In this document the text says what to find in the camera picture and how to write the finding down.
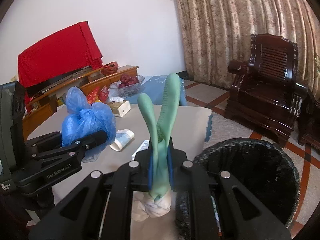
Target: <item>trash can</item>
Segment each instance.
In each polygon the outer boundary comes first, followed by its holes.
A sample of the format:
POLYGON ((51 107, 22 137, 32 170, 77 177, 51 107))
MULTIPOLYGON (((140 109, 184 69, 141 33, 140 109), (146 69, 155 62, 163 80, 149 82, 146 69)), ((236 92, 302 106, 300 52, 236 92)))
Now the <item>trash can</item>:
MULTIPOLYGON (((292 222, 300 197, 299 174, 277 144, 249 138, 225 140, 205 149, 193 162, 214 173, 230 171, 286 227, 292 222)), ((185 239, 190 229, 187 203, 187 193, 178 193, 175 222, 185 239)))

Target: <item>silver screw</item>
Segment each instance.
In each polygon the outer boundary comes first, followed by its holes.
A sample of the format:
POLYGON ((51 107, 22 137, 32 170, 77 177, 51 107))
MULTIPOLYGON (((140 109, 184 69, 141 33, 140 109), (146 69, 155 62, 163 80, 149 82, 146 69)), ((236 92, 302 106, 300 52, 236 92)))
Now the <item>silver screw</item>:
POLYGON ((130 162, 129 162, 129 166, 130 166, 131 168, 136 168, 136 167, 139 166, 139 162, 137 162, 137 161, 130 161, 130 162))
POLYGON ((225 178, 225 179, 229 179, 231 174, 229 171, 221 171, 220 176, 225 178))
POLYGON ((97 179, 101 176, 101 172, 100 171, 93 171, 91 172, 91 177, 94 179, 97 179))
POLYGON ((193 162, 191 161, 184 161, 182 164, 186 168, 191 168, 193 166, 193 162))

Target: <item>curtain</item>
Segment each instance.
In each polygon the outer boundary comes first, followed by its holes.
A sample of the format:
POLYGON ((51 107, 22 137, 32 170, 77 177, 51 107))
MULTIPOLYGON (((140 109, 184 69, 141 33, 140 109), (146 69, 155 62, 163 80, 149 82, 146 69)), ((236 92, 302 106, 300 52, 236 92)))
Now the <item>curtain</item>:
POLYGON ((320 23, 306 0, 177 0, 184 57, 195 81, 229 88, 230 60, 250 57, 251 33, 298 44, 298 75, 316 93, 320 23))

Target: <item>white wall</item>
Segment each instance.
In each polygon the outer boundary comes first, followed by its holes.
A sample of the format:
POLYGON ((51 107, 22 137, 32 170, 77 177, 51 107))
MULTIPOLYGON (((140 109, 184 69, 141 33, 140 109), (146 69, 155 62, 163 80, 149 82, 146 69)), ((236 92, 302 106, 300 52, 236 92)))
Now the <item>white wall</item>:
POLYGON ((0 24, 0 84, 24 49, 86 20, 105 64, 138 65, 145 76, 185 70, 174 0, 15 0, 0 24))

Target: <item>blue tablecloth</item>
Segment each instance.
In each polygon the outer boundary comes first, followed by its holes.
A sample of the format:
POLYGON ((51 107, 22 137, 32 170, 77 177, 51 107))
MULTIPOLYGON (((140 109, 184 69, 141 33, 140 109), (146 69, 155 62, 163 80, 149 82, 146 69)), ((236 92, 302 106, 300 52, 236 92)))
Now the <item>blue tablecloth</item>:
MULTIPOLYGON (((164 90, 164 83, 167 76, 153 76, 149 80, 147 80, 145 83, 142 84, 142 88, 140 93, 146 93, 152 100, 152 103, 154 105, 161 105, 162 104, 162 97, 163 97, 163 90, 164 90)), ((184 80, 181 79, 181 92, 180 92, 180 106, 187 106, 187 100, 186 100, 186 93, 184 90, 184 80)), ((136 94, 131 97, 125 98, 126 100, 129 100, 130 104, 137 104, 138 103, 138 96, 139 94, 136 94)))

